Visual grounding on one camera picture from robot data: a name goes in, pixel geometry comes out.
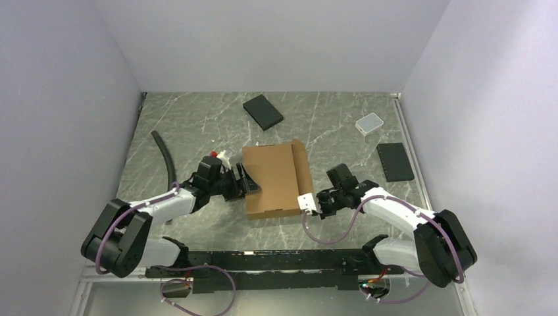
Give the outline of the brown cardboard box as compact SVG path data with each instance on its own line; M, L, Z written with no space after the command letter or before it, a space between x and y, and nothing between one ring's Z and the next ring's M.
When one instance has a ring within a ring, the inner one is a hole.
M247 194L250 221L297 216L298 197L313 193L313 182L305 145L290 143L244 147L243 165L260 190Z

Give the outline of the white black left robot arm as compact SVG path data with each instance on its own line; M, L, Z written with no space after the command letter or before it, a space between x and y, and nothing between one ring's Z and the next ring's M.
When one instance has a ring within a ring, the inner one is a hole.
M163 194L140 201L108 202L80 253L94 263L100 275L124 278L138 267L156 267L181 276L191 265L189 248L169 237L150 239L153 228L201 210L213 196L232 201L260 189L242 163L227 169L222 159L205 156L189 179L182 183L173 180Z

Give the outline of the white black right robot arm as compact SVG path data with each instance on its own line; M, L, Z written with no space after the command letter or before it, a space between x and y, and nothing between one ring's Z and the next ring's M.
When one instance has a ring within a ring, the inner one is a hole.
M344 163L326 174L332 187L317 194L319 208L313 215L325 219L350 208L356 214L382 219L407 236L405 240L377 237L365 246L367 252L362 258L368 272L379 273L387 265L396 265L444 288L451 282L463 282L465 271L478 261L452 211L423 209L395 197L375 182L360 182Z

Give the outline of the small black box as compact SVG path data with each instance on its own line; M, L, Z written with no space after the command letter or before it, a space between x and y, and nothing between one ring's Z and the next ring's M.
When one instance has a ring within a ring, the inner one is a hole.
M244 102L243 108L263 131L284 120L284 116L263 94Z

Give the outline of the black rectangular block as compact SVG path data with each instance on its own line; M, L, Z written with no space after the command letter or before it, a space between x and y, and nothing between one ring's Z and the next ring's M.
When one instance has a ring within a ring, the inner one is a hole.
M376 150L387 182L403 182L415 179L403 143L378 144Z

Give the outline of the white translucent plastic case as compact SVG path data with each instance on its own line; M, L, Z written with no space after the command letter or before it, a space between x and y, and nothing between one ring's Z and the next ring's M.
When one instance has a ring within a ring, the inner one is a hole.
M384 121L376 113L370 113L357 120L355 127L363 136L367 136L382 127L383 124Z

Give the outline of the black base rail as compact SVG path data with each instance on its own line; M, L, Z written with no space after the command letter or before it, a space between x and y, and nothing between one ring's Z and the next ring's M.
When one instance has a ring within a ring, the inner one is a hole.
M355 290L359 283L402 269L385 267L361 249L190 251L179 267L216 266L230 273L238 290L336 288Z

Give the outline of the aluminium frame rail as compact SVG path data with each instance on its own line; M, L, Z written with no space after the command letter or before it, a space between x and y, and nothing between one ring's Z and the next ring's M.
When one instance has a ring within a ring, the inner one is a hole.
M332 287L347 290L356 285L359 277L401 275L406 267L402 263L385 266L374 256L372 248L341 250L285 250L285 251L185 251L179 255L177 266L164 269L156 263L140 263L133 255L117 263L108 271L125 278L141 271L145 278L180 278L187 269L198 266L192 273L194 283L216 282L222 285L217 267L227 271L238 288L311 288Z

